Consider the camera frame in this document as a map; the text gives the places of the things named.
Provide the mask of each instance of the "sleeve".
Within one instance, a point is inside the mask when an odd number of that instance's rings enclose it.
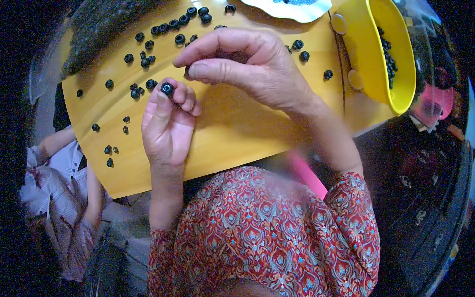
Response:
[[[27,150],[27,170],[38,167],[41,163],[39,149],[36,145],[29,147]]]
[[[71,236],[66,257],[66,265],[69,271],[66,274],[63,273],[63,278],[82,282],[95,246],[96,236],[97,230],[92,222],[87,218],[82,218],[75,226]]]
[[[323,202],[313,221],[329,285],[338,296],[368,296],[378,281],[380,237],[366,183],[346,173]]]
[[[175,231],[155,230],[151,234],[148,283],[150,296],[170,296],[172,288]]]

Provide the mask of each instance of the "forearm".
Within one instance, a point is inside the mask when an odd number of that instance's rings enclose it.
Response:
[[[87,207],[84,217],[91,221],[92,225],[97,229],[102,218],[102,208],[104,206],[103,193],[104,188],[92,171],[91,167],[87,167]]]
[[[315,93],[308,96],[300,110],[287,112],[301,129],[304,139],[334,170],[363,176],[360,154],[341,119]]]
[[[150,228],[171,230],[176,227],[183,208],[183,165],[150,165],[152,201]]]
[[[46,137],[38,145],[41,161],[46,162],[49,158],[51,158],[52,155],[59,152],[59,150],[75,139],[76,135],[74,134],[74,130],[72,128],[58,131],[53,135]]]

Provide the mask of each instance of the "left hand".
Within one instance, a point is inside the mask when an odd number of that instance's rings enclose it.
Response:
[[[160,91],[165,82],[175,87],[171,99]],[[170,77],[158,83],[142,118],[143,146],[151,166],[183,166],[190,150],[195,117],[201,111],[201,102],[196,101],[191,87]]]

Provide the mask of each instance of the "white striped shirt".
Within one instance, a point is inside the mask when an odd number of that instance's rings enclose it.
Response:
[[[87,168],[78,171],[83,153],[77,140],[39,164],[39,149],[28,149],[21,201],[28,215],[47,213],[46,230],[67,280],[81,282],[95,245],[97,230],[83,218],[87,207]]]

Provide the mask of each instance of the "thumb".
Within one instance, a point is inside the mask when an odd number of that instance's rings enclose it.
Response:
[[[170,121],[173,103],[162,92],[157,92],[157,103],[148,127],[153,136],[161,135]]]
[[[205,59],[190,66],[188,78],[207,84],[226,83],[233,86],[250,86],[254,67],[228,59]]]

